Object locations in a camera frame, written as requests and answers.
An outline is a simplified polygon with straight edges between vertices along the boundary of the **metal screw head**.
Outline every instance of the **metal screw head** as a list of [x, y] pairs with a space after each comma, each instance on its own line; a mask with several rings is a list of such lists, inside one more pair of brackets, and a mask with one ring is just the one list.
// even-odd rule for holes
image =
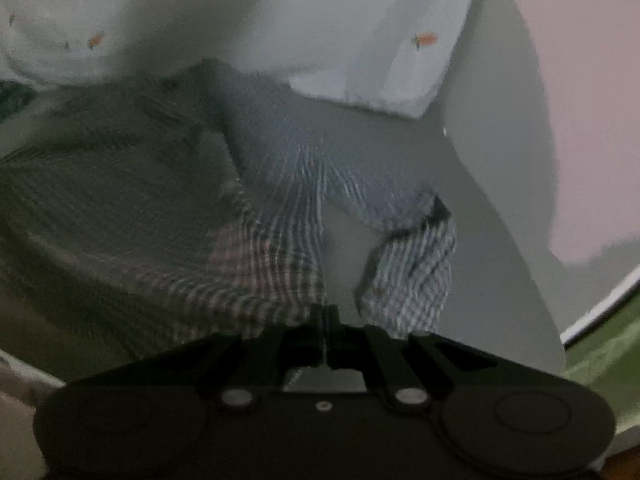
[[427, 392], [420, 388], [403, 388], [396, 391], [396, 399], [403, 404], [410, 404], [415, 406], [416, 404], [422, 404], [429, 396]]
[[316, 410], [322, 413], [330, 412], [333, 405], [328, 400], [321, 400], [320, 402], [316, 402]]
[[222, 392], [220, 399], [227, 406], [231, 406], [232, 408], [242, 408], [243, 406], [251, 404], [252, 400], [254, 400], [254, 396], [247, 390], [236, 388]]

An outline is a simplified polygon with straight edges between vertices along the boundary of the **black mount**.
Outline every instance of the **black mount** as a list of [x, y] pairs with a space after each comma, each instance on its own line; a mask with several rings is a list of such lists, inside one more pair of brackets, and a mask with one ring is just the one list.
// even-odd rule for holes
[[[288, 370], [322, 363], [361, 371], [367, 391], [283, 391]], [[69, 384], [34, 434], [52, 472], [87, 479], [587, 479], [614, 418], [578, 384], [318, 307], [297, 328], [213, 335]]]

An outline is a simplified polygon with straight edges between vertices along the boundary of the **gray fabric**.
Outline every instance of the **gray fabric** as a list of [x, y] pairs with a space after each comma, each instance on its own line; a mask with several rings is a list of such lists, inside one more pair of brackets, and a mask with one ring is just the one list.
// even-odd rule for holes
[[203, 62], [173, 81], [47, 96], [29, 140], [0, 163], [5, 280], [53, 321], [71, 305], [136, 357], [210, 332], [257, 336], [326, 303], [331, 199], [385, 234], [362, 319], [394, 337], [436, 330], [449, 212], [401, 172], [328, 158], [286, 92]]

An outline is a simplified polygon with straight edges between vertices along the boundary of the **white fabric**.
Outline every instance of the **white fabric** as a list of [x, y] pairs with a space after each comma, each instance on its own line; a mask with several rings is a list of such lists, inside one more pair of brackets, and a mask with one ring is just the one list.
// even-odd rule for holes
[[[303, 94], [416, 118], [470, 1], [0, 0], [0, 77], [44, 88], [218, 57]], [[420, 34], [437, 40], [418, 49]]]

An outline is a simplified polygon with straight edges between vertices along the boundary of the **gray surface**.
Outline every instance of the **gray surface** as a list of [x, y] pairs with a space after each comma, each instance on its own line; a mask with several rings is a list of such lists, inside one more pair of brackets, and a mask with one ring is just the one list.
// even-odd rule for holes
[[456, 153], [505, 221], [564, 331], [637, 267], [640, 240], [575, 265], [549, 250], [554, 134], [536, 51], [513, 0], [473, 2], [440, 99]]
[[640, 445], [640, 426], [632, 426], [617, 434], [607, 450], [607, 456], [614, 456]]
[[[400, 168], [431, 183], [453, 212], [458, 249], [442, 335], [549, 372], [564, 368], [545, 303], [504, 223], [442, 134], [437, 105], [420, 121], [405, 121], [295, 95], [288, 104], [312, 118], [318, 143], [332, 156], [379, 171]], [[353, 289], [379, 235], [334, 208], [325, 227], [330, 300], [353, 306]]]

